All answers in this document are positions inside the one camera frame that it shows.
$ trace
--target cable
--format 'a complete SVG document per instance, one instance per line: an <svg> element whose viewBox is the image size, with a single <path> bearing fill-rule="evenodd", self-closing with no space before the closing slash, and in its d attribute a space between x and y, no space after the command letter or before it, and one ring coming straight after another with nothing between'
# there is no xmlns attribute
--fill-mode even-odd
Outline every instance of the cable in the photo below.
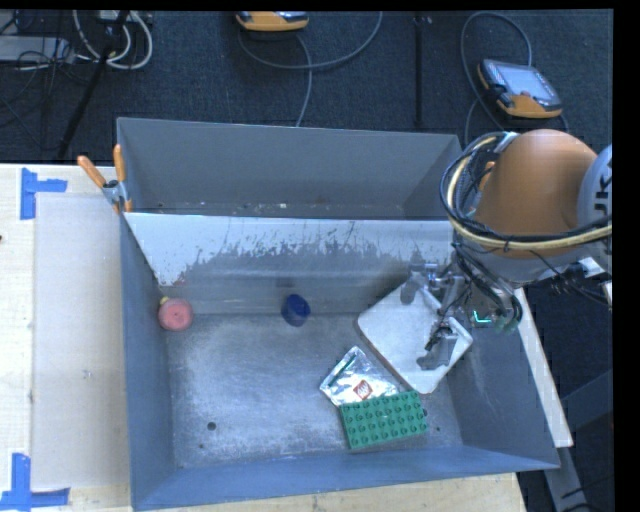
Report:
<svg viewBox="0 0 640 512"><path fill-rule="evenodd" d="M338 59L329 60L329 61L326 61L326 62L319 62L317 64L289 65L289 64L280 64L280 63L277 63L277 62L271 62L271 61L262 59L262 58L258 57L257 55L253 54L251 51L249 51L249 49L245 46L244 41L242 40L242 32L243 32L242 30L238 30L238 41L240 42L241 48L245 51L245 53L247 55L249 55L252 59L257 60L258 62L260 62L262 64L266 64L267 66L271 66L271 67L278 68L278 69L301 69L301 70L318 69L318 68L334 66L336 64L340 64L342 62L346 62L349 59L352 59L353 57L358 55L367 46L369 46L371 41L373 41L373 38L376 36L376 34L378 33L378 30L380 29L381 23L382 23L382 11L379 11L379 13L378 13L378 21L376 23L376 26L374 27L373 31L371 32L371 35L367 38L367 40L358 49L356 49L353 52L349 53L348 55L345 55L345 56L340 57Z"/></svg>
<svg viewBox="0 0 640 512"><path fill-rule="evenodd" d="M494 149L501 140L504 140L503 138L498 139L498 135L499 134L494 132L476 139L442 175L440 181L440 198L450 222L458 233L480 245L502 249L505 252L510 249L531 251L568 248L611 236L611 224L599 227L599 224L610 222L611 215L604 216L601 220L564 233L519 236L498 233L484 224L467 219L464 215L461 215L454 201L456 186L460 181L460 177L477 151L486 149L485 147L489 144L494 144L494 147L491 148Z"/></svg>
<svg viewBox="0 0 640 512"><path fill-rule="evenodd" d="M304 98L304 103L302 104L302 110L300 111L300 115L298 116L298 120L296 121L296 126L300 126L302 123L302 118L304 117L304 113L307 110L307 105L309 104L309 98L311 97L311 82L313 80L313 69L311 68L311 55L309 54L309 50L307 49L307 45L304 44L302 38L296 34L296 39L302 46L305 55L307 56L307 62L309 63L309 78L307 80L307 94Z"/></svg>
<svg viewBox="0 0 640 512"><path fill-rule="evenodd" d="M4 34L4 31L7 30L11 25L15 25L15 23L16 23L16 13L14 11L13 16L11 16L11 19L7 21L4 25L2 25L2 27L0 27L0 34Z"/></svg>
<svg viewBox="0 0 640 512"><path fill-rule="evenodd" d="M78 18L77 9L73 9L71 13L73 16L73 22L75 24L76 30L78 31L78 35L80 36L82 44L84 44L87 51L93 56L93 58L91 58L91 57L87 57L86 55L78 55L78 58L84 59L84 60L90 60L92 62L98 62L100 60L100 53L96 51L95 48L93 48L93 46L91 46L91 44L89 43L89 40L87 39L86 35L82 31L82 27L80 26L80 19ZM136 11L131 11L129 16L138 25L140 25L140 27L142 28L145 34L145 38L147 40L147 45L148 45L147 53L145 54L144 58L140 62L133 63L133 64L118 63L118 61L122 60L124 57L127 56L127 54L129 53L132 47L131 34L129 32L129 29L126 26L123 26L122 29L125 34L125 37L127 38L125 49L122 52L120 52L120 54L107 59L107 65L114 69L121 69L121 70L128 70L128 71L140 69L147 65L149 60L151 60L151 56L153 55L153 37L151 35L151 31L149 30L149 27Z"/></svg>
<svg viewBox="0 0 640 512"><path fill-rule="evenodd" d="M594 293L591 290L587 290L585 288L581 288L580 286L576 286L571 280L567 279L566 276L558 272L551 264L549 264L549 262L544 257L542 257L542 255L538 254L535 251L530 251L530 252L531 254L539 258L540 261L542 261L547 267L549 267L549 269L553 271L556 277L559 279L562 279L562 281L565 284L567 284L569 288L571 288L573 291L575 291L576 293L579 293L580 295L582 295L583 297L589 300L593 300L594 302L597 302L598 304L607 306L607 308L611 307L611 305L609 304L609 301L605 297L598 295L597 293Z"/></svg>

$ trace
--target black carpet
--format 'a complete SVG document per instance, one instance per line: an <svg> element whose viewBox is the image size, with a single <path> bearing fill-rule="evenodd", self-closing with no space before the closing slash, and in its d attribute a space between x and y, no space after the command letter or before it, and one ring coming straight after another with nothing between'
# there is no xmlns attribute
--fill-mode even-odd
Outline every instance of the black carpet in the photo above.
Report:
<svg viewBox="0 0 640 512"><path fill-rule="evenodd" d="M562 116L544 127L567 131L596 152L612 142L612 9L477 13L385 11L380 19L377 12L310 12L299 38L265 42L239 33L231 12L153 11L149 62L137 70L107 67L81 111L95 63L76 59L38 70L0 64L0 161L74 163L86 154L96 164L112 165L115 121L121 116L419 130L456 134L462 145L496 129L526 131L531 126L494 117L497 126L474 105L465 66L475 77L474 68L485 57L526 64L527 40L532 65L563 102ZM88 55L70 11L20 15L20 34L59 36ZM95 11L79 11L78 20L86 38L102 48L108 38ZM378 22L370 44L340 60L362 46ZM148 49L144 33L129 26L132 54L141 59ZM5 34L15 31L9 26ZM340 62L313 70L305 105L309 72L286 68L335 60ZM78 112L73 137L65 141ZM499 115L495 108L492 112ZM606 307L556 292L547 282L529 286L527 294L561 397L612 368L612 316ZM612 417L594 419L574 440L572 454L591 509L614 510ZM529 512L553 510L542 473L519 477Z"/></svg>

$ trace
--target lego baseplate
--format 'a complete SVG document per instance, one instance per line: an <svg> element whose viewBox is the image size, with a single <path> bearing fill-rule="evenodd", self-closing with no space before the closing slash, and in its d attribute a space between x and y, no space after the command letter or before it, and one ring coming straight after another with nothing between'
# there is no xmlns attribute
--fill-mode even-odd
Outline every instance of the lego baseplate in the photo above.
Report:
<svg viewBox="0 0 640 512"><path fill-rule="evenodd" d="M351 449L423 434L428 429L416 391L342 404L339 409Z"/></svg>

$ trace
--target blue object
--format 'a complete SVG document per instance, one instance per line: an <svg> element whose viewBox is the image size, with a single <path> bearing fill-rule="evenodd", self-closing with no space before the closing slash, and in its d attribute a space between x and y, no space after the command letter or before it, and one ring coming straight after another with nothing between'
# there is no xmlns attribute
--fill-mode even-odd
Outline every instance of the blue object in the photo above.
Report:
<svg viewBox="0 0 640 512"><path fill-rule="evenodd" d="M38 174L26 167L22 168L22 187L20 197L20 220L33 219L36 216L36 192L64 192L65 180L48 179L38 181Z"/></svg>
<svg viewBox="0 0 640 512"><path fill-rule="evenodd" d="M30 512L32 507L54 507L66 505L69 490L31 492L31 459L21 453L12 455L11 490L0 496L0 510Z"/></svg>
<svg viewBox="0 0 640 512"><path fill-rule="evenodd" d="M282 317L294 327L300 327L305 323L310 313L311 308L307 301L295 293L289 295L282 305Z"/></svg>

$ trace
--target wooden table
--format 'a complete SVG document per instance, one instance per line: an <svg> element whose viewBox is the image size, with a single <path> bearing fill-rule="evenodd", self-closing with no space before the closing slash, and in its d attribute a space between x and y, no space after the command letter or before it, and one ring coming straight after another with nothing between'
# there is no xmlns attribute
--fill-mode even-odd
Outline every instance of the wooden table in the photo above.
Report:
<svg viewBox="0 0 640 512"><path fill-rule="evenodd" d="M27 167L38 174L39 180L58 178L67 181L65 196L99 196L101 192L77 166L54 165L0 165L0 491L11 486L11 454L15 452L32 456L33 409L38 394L33 392L34 372L34 321L35 318L35 222L37 219L20 220L21 169ZM107 180L115 178L114 169L101 167ZM104 200L105 211L112 212ZM520 299L526 306L524 295ZM100 301L100 295L88 294L87 301ZM91 342L88 333L87 343ZM570 446L572 439L551 373L544 359L544 352L535 330L528 307L521 325L523 344L534 370L534 378L556 446ZM95 449L92 438L79 443L78 453L90 453ZM71 487L69 503L56 510L131 510L127 481L113 482L99 479L95 485ZM32 491L44 491L32 482ZM402 484L374 489L360 489L304 496L265 499L252 502L234 502L179 510L226 512L226 511L359 511L394 512L412 510L432 512L514 512L525 511L524 502L516 475L501 474L473 478L459 478L416 484Z"/></svg>

